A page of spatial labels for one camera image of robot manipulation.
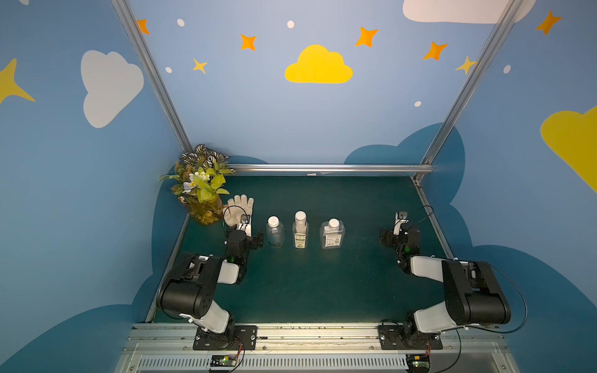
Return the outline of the round clear plastic bottle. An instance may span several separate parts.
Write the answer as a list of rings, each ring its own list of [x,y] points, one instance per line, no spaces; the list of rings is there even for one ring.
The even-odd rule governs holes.
[[[267,224],[267,240],[272,248],[277,249],[283,247],[285,241],[285,230],[281,222],[276,228],[271,228]]]

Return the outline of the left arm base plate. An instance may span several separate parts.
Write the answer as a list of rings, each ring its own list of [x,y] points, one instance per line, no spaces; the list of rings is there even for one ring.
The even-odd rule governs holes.
[[[258,327],[255,325],[234,326],[223,334],[208,332],[199,327],[192,348],[194,351],[232,351],[243,346],[243,351],[254,351],[257,332]]]

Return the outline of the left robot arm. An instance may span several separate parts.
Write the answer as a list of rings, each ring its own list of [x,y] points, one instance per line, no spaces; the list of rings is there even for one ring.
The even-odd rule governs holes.
[[[250,251],[263,243],[262,232],[248,236],[243,230],[230,229],[223,256],[186,255],[162,280],[156,305],[166,315],[197,326],[195,351],[254,348],[257,328],[236,326],[232,314],[216,302],[215,293],[220,284],[242,282]]]

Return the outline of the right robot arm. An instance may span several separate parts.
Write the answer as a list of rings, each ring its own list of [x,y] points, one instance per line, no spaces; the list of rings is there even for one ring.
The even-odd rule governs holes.
[[[414,227],[383,228],[379,241],[394,250],[397,265],[404,273],[443,286],[443,301],[407,314],[401,330],[404,340],[436,337],[464,326],[479,328],[510,322],[511,308],[489,263],[424,256],[420,252],[420,231]]]

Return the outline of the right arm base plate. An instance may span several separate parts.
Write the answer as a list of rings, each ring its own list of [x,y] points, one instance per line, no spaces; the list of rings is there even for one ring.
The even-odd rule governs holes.
[[[438,334],[423,334],[416,329],[409,330],[395,324],[379,325],[377,331],[384,351],[443,349]]]

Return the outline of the square clear plastic bottle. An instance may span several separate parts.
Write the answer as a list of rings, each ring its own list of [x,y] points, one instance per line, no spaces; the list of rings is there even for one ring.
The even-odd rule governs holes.
[[[323,250],[339,249],[345,237],[345,227],[341,220],[339,230],[330,230],[328,222],[320,226],[320,245]]]

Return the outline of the tall clear labelled bottle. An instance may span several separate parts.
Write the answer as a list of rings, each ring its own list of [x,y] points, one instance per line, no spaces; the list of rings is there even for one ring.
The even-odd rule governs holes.
[[[305,223],[297,223],[294,220],[294,223],[292,226],[292,232],[293,232],[294,247],[296,249],[303,250],[306,248],[307,238],[308,238],[308,229],[309,229],[309,226],[307,223],[307,216],[306,216]]]

